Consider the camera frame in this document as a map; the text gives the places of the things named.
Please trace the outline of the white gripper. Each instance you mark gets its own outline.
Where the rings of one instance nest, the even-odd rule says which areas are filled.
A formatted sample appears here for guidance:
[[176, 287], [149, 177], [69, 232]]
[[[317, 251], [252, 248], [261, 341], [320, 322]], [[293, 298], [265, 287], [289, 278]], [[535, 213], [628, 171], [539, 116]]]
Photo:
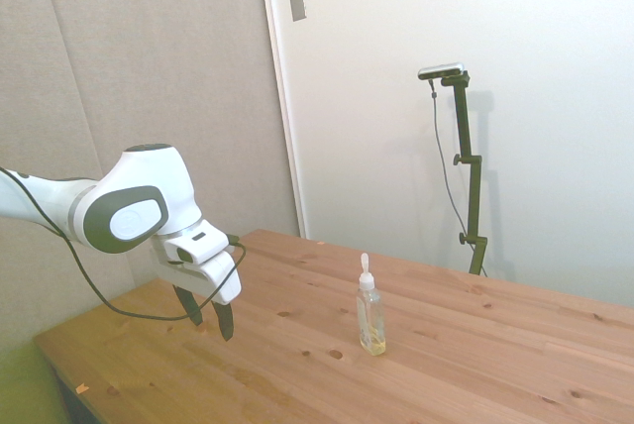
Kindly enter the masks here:
[[157, 274], [174, 285], [174, 292], [187, 318], [195, 326], [203, 323], [203, 315], [193, 293], [204, 297], [214, 294], [212, 305], [220, 333], [226, 342], [230, 341], [234, 336], [234, 315], [230, 302], [242, 290], [232, 256], [223, 250], [201, 265], [195, 265], [183, 259], [171, 259], [159, 239], [152, 238], [151, 243], [158, 260]]

